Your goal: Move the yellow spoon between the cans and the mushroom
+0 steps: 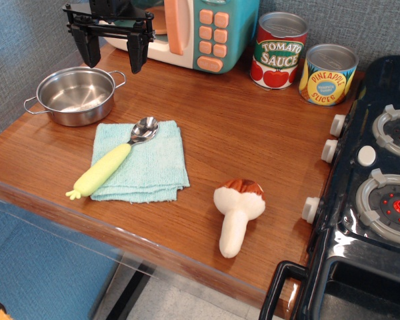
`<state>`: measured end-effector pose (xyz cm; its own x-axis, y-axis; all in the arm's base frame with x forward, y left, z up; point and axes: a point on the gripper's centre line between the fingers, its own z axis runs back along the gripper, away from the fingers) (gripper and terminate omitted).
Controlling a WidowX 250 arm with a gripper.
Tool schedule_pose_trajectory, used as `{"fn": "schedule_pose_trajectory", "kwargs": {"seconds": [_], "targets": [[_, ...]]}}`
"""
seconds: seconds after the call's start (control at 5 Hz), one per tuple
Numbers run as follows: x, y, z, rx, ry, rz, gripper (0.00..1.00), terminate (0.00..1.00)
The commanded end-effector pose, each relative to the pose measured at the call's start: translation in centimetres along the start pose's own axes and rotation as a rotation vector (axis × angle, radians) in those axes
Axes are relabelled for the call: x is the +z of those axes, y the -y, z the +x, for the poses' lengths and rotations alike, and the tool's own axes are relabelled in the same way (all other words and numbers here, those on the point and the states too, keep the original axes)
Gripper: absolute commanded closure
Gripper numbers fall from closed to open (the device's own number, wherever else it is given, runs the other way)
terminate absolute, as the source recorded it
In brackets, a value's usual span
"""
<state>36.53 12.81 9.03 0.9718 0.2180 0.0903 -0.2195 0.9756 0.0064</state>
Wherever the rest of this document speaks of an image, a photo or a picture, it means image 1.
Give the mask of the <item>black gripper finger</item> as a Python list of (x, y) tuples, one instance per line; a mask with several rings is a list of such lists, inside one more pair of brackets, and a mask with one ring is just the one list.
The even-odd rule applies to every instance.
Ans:
[(148, 32), (131, 33), (127, 37), (127, 50), (131, 64), (131, 72), (139, 73), (147, 61), (149, 46)]
[(91, 35), (76, 25), (71, 26), (71, 34), (84, 63), (88, 67), (94, 68), (101, 59), (98, 36)]

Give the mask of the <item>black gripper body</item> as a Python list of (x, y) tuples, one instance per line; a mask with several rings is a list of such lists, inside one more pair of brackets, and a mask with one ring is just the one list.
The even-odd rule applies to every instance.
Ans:
[(139, 9), (130, 1), (88, 1), (63, 6), (68, 16), (69, 32), (74, 37), (112, 37), (124, 39), (140, 35), (147, 42), (155, 40), (154, 15)]

